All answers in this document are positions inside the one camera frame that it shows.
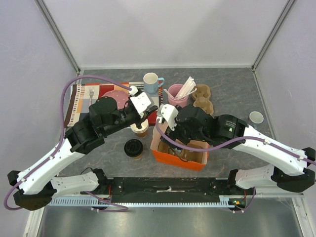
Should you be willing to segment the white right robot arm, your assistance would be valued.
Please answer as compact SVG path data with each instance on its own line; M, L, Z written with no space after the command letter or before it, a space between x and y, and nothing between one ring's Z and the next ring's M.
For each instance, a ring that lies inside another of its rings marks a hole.
M269 186L302 193L315 184L316 174L308 168L316 163L314 149L289 147L235 116L213 117L192 105L182 108L166 104L160 106L156 123L167 125L167 129L159 133L171 148L190 150L188 144L191 141L202 141L210 147L197 149L197 152L233 149L267 162L260 168L231 170L226 182L227 191L231 194Z

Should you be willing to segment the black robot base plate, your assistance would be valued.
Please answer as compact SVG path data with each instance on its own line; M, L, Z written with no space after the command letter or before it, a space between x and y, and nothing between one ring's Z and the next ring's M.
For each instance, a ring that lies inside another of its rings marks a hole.
M93 194L111 195L114 202L132 201L217 201L219 196L250 197L253 189L242 189L228 184L226 179L209 177L199 178L140 178L115 177L108 179L103 186Z

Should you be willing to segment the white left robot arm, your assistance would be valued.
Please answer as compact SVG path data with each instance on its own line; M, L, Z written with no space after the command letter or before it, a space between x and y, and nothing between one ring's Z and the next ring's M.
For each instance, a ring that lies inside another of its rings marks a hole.
M57 178L69 164L105 143L104 139L133 124L140 126L158 109L146 94L129 97L123 109L111 97L102 97L89 106L89 113L69 128L61 141L37 163L24 171L11 171L8 180L14 190L17 209L38 210L52 199L80 192L104 194L108 178L102 169Z

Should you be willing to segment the brown cardboard cup carrier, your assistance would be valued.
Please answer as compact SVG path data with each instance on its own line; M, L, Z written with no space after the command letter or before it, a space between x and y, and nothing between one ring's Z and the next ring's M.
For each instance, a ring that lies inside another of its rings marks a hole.
M183 162L196 162L202 163L203 161L203 153L195 152L191 150L177 150L175 148L169 147L165 142L161 141L158 146L158 152L166 153L168 155L177 157L179 160Z

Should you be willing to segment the orange paper bag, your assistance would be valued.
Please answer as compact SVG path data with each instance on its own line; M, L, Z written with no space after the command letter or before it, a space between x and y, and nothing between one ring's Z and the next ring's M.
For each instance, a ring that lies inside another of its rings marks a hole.
M159 146L159 143L161 142L160 138L161 138L161 135L158 132L157 127L155 126L153 129L153 137L152 137L150 149L152 150L152 153L156 161L165 163L168 165L173 165L173 166L189 169L189 170L194 170L194 171L200 171L206 166L209 152L202 152L203 153L202 163L196 163L192 161L183 162L179 160L177 157L168 155L166 153L158 152L158 146Z

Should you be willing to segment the black plastic cup lid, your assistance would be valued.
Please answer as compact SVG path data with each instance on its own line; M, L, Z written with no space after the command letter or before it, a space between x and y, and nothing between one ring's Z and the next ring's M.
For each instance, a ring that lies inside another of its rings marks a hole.
M143 149L143 143L138 139L130 139L124 145L124 152L129 157L139 155Z

